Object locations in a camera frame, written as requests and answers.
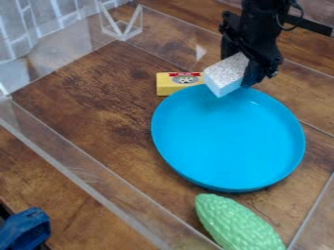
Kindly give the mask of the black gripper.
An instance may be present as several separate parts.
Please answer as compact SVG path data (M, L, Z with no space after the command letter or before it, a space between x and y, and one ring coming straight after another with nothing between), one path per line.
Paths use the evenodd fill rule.
M284 23L284 0L241 0L241 13L221 13L220 59L237 53L249 59L241 86L248 88L277 74L281 54L276 45Z

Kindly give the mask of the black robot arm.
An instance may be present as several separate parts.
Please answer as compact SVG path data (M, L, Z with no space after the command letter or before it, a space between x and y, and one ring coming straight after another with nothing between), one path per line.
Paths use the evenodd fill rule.
M221 13L220 59L241 53L249 60L243 87L249 87L264 77L271 78L276 74L283 62L276 39L289 7L288 0L241 0L239 16L228 11Z

